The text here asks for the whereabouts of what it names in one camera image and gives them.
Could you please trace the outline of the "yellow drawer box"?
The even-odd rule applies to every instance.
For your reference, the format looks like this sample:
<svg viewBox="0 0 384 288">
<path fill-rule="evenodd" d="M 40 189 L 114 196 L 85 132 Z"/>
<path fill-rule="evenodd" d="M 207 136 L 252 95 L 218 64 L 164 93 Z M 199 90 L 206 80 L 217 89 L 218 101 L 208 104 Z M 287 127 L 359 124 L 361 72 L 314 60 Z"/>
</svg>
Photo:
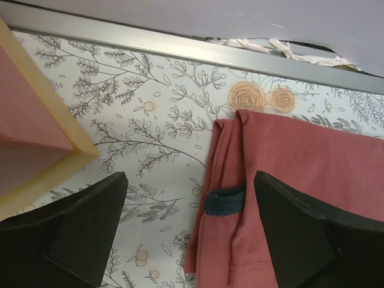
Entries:
<svg viewBox="0 0 384 288">
<path fill-rule="evenodd" d="M 1 218 L 96 159 L 98 149 L 1 22 Z"/>
</svg>

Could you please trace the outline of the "red drawer box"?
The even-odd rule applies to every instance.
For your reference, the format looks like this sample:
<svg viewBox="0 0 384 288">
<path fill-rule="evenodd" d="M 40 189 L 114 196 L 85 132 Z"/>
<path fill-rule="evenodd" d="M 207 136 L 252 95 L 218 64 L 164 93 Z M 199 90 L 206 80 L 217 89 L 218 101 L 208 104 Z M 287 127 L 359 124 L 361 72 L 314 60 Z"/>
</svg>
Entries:
<svg viewBox="0 0 384 288">
<path fill-rule="evenodd" d="M 72 151 L 59 124 L 1 49 L 1 200 Z"/>
</svg>

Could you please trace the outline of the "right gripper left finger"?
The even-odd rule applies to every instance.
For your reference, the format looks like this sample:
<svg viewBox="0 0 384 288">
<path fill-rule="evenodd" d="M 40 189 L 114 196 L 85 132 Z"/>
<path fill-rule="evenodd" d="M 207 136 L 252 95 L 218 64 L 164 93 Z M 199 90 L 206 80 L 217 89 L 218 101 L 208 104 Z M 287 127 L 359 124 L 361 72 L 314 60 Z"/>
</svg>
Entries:
<svg viewBox="0 0 384 288">
<path fill-rule="evenodd" d="M 127 193 L 116 172 L 1 221 L 1 287 L 100 287 Z"/>
</svg>

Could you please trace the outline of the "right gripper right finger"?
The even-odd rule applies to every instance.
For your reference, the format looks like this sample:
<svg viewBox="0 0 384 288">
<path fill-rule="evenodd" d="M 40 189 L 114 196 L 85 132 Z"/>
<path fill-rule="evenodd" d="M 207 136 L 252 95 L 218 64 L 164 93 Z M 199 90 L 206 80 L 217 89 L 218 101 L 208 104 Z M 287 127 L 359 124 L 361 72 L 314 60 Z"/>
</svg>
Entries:
<svg viewBox="0 0 384 288">
<path fill-rule="evenodd" d="M 254 189 L 278 287 L 383 287 L 383 222 L 263 171 Z"/>
</svg>

